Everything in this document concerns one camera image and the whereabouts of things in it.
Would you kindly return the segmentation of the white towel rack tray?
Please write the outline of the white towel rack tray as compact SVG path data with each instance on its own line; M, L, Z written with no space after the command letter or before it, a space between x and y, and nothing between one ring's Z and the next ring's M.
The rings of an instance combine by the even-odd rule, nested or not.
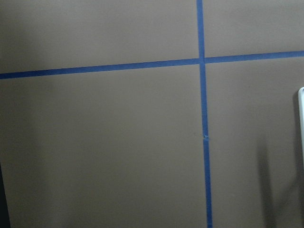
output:
M302 153L304 152L304 88L301 87L298 91L300 133L302 143Z

